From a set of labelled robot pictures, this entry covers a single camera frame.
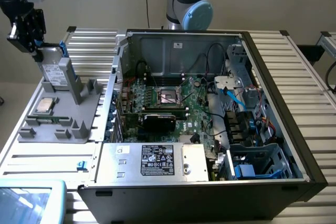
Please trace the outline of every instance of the metal rail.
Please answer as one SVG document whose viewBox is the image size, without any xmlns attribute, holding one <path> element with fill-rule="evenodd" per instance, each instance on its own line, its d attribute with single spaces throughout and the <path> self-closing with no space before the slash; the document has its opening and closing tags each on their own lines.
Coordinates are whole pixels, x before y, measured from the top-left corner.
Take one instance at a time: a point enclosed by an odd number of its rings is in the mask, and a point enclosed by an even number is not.
<svg viewBox="0 0 336 224">
<path fill-rule="evenodd" d="M 113 43 L 117 43 L 116 34 L 116 30 L 77 29 L 68 36 L 70 57 L 76 73 L 82 79 L 95 77 L 107 84 L 115 56 Z M 250 34 L 329 186 L 309 202 L 290 205 L 271 222 L 233 223 L 336 223 L 335 97 L 327 91 L 324 82 L 290 37 L 283 36 L 278 31 L 250 31 Z M 93 122 L 94 126 L 98 124 L 99 121 Z M 75 187 L 76 183 L 88 179 L 90 173 L 77 172 L 72 168 L 76 169 L 76 162 L 80 159 L 93 160 L 95 149 L 99 150 L 100 147 L 94 142 L 67 145 L 67 148 L 59 144 L 22 144 L 15 141 L 16 136 L 13 135 L 15 134 L 11 135 L 0 155 L 0 164 L 4 156 L 1 175 L 17 177 L 24 172 L 24 175 L 28 173 L 32 177 L 62 178 L 69 188 L 65 223 L 97 223 Z"/>
</svg>

